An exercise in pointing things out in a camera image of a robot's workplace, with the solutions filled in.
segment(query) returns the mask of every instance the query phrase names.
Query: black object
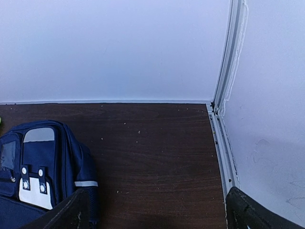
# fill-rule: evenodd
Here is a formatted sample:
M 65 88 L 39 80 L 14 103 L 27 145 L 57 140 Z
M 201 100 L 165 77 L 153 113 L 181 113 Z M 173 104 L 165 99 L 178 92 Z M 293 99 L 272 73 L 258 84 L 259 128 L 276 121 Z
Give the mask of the black object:
M 269 211 L 247 194 L 232 187 L 226 197 L 228 229 L 304 229 Z
M 86 190 L 78 189 L 54 209 L 20 229 L 88 229 L 89 205 Z

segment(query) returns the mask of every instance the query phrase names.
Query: wall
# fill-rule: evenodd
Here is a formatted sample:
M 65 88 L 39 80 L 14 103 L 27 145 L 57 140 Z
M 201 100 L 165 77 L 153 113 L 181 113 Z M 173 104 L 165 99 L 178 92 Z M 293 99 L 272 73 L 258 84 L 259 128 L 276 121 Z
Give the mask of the wall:
M 209 100 L 229 1 L 1 1 L 0 103 Z
M 249 0 L 228 130 L 242 190 L 305 226 L 305 1 Z

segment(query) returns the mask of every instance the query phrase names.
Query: wooden floor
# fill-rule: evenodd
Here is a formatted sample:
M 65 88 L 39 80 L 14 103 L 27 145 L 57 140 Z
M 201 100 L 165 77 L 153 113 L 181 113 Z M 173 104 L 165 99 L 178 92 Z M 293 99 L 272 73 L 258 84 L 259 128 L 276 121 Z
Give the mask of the wooden floor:
M 205 105 L 1 105 L 1 135 L 54 119 L 91 149 L 100 228 L 226 228 L 222 185 Z

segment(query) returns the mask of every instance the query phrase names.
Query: blue backpack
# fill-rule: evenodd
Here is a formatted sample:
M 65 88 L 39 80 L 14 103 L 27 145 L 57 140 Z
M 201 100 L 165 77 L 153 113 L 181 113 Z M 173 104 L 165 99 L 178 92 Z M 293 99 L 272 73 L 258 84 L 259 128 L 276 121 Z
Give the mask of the blue backpack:
M 90 196 L 96 224 L 98 183 L 89 149 L 66 124 L 37 121 L 0 138 L 0 228 L 21 227 L 51 210 L 76 189 Z

